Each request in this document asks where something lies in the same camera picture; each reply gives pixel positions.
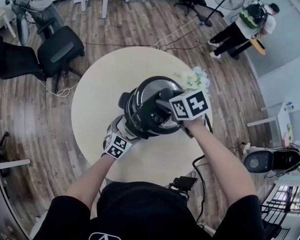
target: person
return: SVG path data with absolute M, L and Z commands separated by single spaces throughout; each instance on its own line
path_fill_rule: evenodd
M 227 200 L 227 213 L 213 239 L 263 240 L 259 199 L 246 168 L 206 129 L 202 119 L 184 124 L 204 152 Z M 212 239 L 196 224 L 184 196 L 148 182 L 108 184 L 97 202 L 97 217 L 90 219 L 93 202 L 113 163 L 118 162 L 102 155 L 65 195 L 55 197 L 34 240 Z
M 264 27 L 261 29 L 260 35 L 272 34 L 276 27 L 274 15 L 280 12 L 279 6 L 275 3 L 265 5 L 264 7 L 268 12 L 268 17 Z M 256 32 L 258 32 L 258 30 L 256 31 L 255 28 L 249 28 L 244 21 L 238 17 L 235 22 L 208 41 L 209 45 L 217 47 L 210 53 L 210 56 L 212 58 L 220 59 L 222 53 L 255 38 Z
M 10 4 L 18 22 L 20 22 L 26 16 L 26 12 L 28 12 L 32 16 L 38 30 L 44 27 L 51 19 L 54 19 L 50 25 L 53 32 L 56 32 L 64 25 L 53 4 L 53 0 L 11 0 Z M 21 44 L 26 45 L 28 40 L 27 35 L 29 35 L 28 31 L 22 31 L 21 24 L 17 24 L 17 28 Z M 46 40 L 43 32 L 41 32 L 39 36 L 42 42 Z

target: round table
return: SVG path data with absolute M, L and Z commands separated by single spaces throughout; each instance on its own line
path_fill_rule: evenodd
M 71 121 L 75 140 L 90 164 L 104 152 L 107 127 L 123 110 L 118 107 L 123 92 L 131 92 L 142 81 L 191 69 L 173 55 L 154 48 L 129 47 L 113 51 L 96 61 L 76 87 Z M 208 116 L 212 125 L 212 111 Z M 202 151 L 195 139 L 182 130 L 143 139 L 118 159 L 107 174 L 117 182 L 145 181 L 166 186 L 192 169 Z

